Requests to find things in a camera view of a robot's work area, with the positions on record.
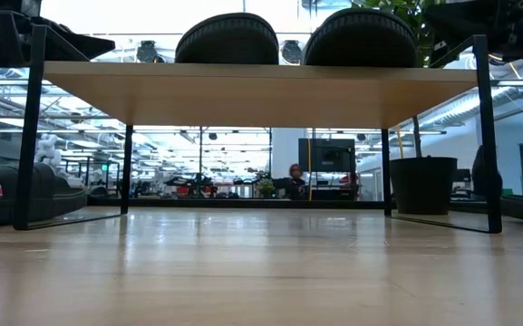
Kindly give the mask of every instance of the wooden table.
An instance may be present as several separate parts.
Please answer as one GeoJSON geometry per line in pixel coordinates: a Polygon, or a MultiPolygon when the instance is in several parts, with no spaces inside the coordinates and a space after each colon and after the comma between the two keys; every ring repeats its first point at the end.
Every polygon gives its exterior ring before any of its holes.
{"type": "Polygon", "coordinates": [[[46,62],[44,78],[127,125],[389,129],[476,86],[412,68],[46,62]]]}

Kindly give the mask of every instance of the black cushion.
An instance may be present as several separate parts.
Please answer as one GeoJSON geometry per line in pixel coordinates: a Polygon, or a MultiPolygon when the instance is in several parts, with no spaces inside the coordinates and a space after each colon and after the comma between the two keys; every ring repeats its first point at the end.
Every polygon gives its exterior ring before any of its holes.
{"type": "Polygon", "coordinates": [[[349,8],[332,14],[304,48],[305,65],[415,67],[410,27],[393,14],[349,8]]]}
{"type": "Polygon", "coordinates": [[[180,39],[177,63],[279,64],[271,25],[256,14],[221,14],[196,24],[180,39]]]}

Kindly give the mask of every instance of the table top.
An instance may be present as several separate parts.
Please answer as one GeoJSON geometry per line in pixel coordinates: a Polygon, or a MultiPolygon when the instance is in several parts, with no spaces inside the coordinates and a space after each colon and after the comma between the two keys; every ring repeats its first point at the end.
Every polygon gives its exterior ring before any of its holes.
{"type": "Polygon", "coordinates": [[[44,78],[129,125],[391,128],[476,86],[468,70],[46,62],[44,78]]]}

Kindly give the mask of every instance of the person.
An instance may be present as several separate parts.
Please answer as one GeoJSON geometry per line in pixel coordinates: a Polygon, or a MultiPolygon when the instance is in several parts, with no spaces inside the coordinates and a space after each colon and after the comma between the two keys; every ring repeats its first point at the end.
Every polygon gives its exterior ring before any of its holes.
{"type": "MultiPolygon", "coordinates": [[[[484,149],[482,145],[477,149],[477,155],[475,156],[475,161],[472,164],[472,171],[470,173],[472,178],[472,190],[474,195],[473,199],[485,199],[487,196],[487,171],[485,169],[485,160],[484,160],[484,149]]],[[[499,172],[497,171],[497,184],[494,185],[497,188],[499,194],[503,192],[503,179],[500,177],[499,172]]]]}
{"type": "Polygon", "coordinates": [[[289,176],[291,187],[286,189],[287,196],[292,200],[305,199],[305,181],[301,178],[303,173],[299,164],[293,164],[289,167],[289,176]]]}

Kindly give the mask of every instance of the black metal frame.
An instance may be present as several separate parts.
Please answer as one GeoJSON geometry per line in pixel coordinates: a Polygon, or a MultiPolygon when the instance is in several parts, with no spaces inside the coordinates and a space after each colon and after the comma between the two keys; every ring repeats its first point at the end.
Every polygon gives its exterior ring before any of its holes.
{"type": "MultiPolygon", "coordinates": [[[[34,168],[34,154],[36,146],[36,133],[37,125],[39,120],[40,112],[40,97],[42,94],[42,80],[44,77],[44,58],[45,58],[45,43],[50,41],[55,43],[57,46],[62,47],[66,52],[72,55],[74,61],[89,61],[82,53],[74,48],[70,43],[64,40],[59,34],[54,32],[47,26],[36,25],[34,26],[33,32],[33,43],[31,49],[31,61],[30,61],[30,73],[29,73],[29,84],[27,90],[27,100],[25,105],[24,115],[24,127],[23,127],[23,138],[21,147],[21,156],[19,163],[19,177],[18,185],[21,185],[20,191],[17,191],[17,197],[15,199],[15,214],[13,226],[16,230],[31,230],[35,228],[42,228],[55,225],[67,225],[73,223],[81,223],[86,221],[98,220],[103,218],[111,218],[128,214],[130,206],[130,187],[131,187],[131,157],[132,157],[132,133],[133,126],[126,126],[126,137],[124,142],[124,167],[121,187],[121,200],[120,207],[121,213],[119,215],[105,216],[105,217],[94,217],[85,218],[71,221],[57,221],[46,224],[29,224],[29,213],[31,205],[31,190],[32,190],[32,174],[34,168]]],[[[470,39],[466,40],[458,47],[447,53],[443,58],[439,59],[434,63],[431,68],[440,67],[452,59],[456,58],[466,48],[473,46],[473,52],[477,57],[477,80],[479,85],[479,100],[480,100],[480,121],[482,129],[483,147],[485,149],[484,161],[485,167],[487,168],[487,178],[489,182],[487,184],[497,184],[497,158],[495,151],[495,130],[493,120],[493,107],[492,98],[490,96],[490,80],[489,80],[489,50],[487,46],[487,37],[485,35],[475,35],[470,39]]],[[[383,209],[386,216],[392,214],[392,197],[390,187],[390,144],[388,139],[389,131],[382,129],[382,151],[383,151],[383,209]]],[[[272,130],[269,131],[270,147],[272,147],[272,130]]],[[[200,130],[200,138],[202,143],[202,128],[200,130]]],[[[263,201],[200,201],[203,206],[266,206],[263,201]]],[[[500,216],[500,198],[495,188],[489,189],[487,196],[488,203],[488,216],[489,216],[489,233],[500,233],[501,232],[501,216],[500,216]]],[[[321,206],[323,203],[315,202],[314,206],[321,206]]],[[[379,206],[381,203],[353,203],[354,208],[373,208],[379,206]]],[[[302,205],[307,206],[306,202],[295,203],[295,206],[302,205]]],[[[339,206],[338,203],[332,204],[333,207],[339,206]]],[[[414,221],[429,225],[443,225],[454,228],[468,229],[464,227],[457,227],[455,225],[446,225],[436,223],[432,221],[425,221],[419,219],[395,217],[402,220],[414,221]]]]}
{"type": "MultiPolygon", "coordinates": [[[[477,85],[479,87],[479,108],[480,108],[480,129],[482,137],[482,145],[484,149],[484,166],[486,169],[486,185],[498,184],[498,168],[497,168],[497,151],[495,140],[495,120],[493,117],[493,101],[490,94],[490,74],[489,74],[489,47],[486,35],[473,35],[463,43],[459,44],[454,49],[450,50],[446,55],[440,58],[435,63],[431,64],[429,68],[440,68],[446,63],[456,59],[460,53],[472,46],[472,51],[477,60],[477,85]]],[[[389,164],[383,158],[383,164],[389,164]]],[[[384,201],[386,200],[386,179],[384,177],[384,201]]],[[[395,219],[404,221],[417,222],[427,225],[447,226],[451,228],[475,231],[481,233],[498,234],[502,232],[502,218],[500,213],[500,193],[496,187],[489,187],[487,189],[487,216],[489,221],[489,228],[487,230],[474,229],[463,226],[456,226],[447,223],[434,222],[429,220],[422,220],[419,218],[394,216],[395,219]]]]}

